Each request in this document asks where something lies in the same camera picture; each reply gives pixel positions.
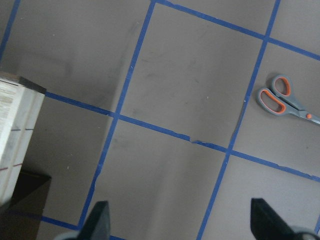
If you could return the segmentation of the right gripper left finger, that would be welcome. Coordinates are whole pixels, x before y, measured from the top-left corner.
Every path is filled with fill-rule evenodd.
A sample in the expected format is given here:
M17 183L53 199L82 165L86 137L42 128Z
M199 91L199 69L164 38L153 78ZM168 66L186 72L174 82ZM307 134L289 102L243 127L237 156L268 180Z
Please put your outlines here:
M85 224L77 235L78 240L109 240L111 235L108 201L95 203Z

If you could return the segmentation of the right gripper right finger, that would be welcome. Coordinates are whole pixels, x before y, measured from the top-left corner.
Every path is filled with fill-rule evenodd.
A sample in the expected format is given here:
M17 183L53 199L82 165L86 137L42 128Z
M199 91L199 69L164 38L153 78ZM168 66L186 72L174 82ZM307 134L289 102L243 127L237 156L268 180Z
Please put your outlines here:
M294 240L298 235L263 198L251 199L250 230L256 240Z

